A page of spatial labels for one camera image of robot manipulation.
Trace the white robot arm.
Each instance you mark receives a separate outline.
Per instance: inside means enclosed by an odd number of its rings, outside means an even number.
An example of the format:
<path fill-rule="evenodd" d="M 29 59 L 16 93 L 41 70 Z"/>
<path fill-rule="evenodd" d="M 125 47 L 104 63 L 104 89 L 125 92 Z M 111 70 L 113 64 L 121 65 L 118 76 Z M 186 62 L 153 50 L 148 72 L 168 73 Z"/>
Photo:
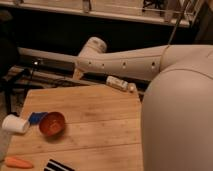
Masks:
<path fill-rule="evenodd" d="M 108 53 L 90 38 L 74 77 L 147 81 L 141 112 L 145 171 L 213 171 L 213 45 L 161 45 Z"/>

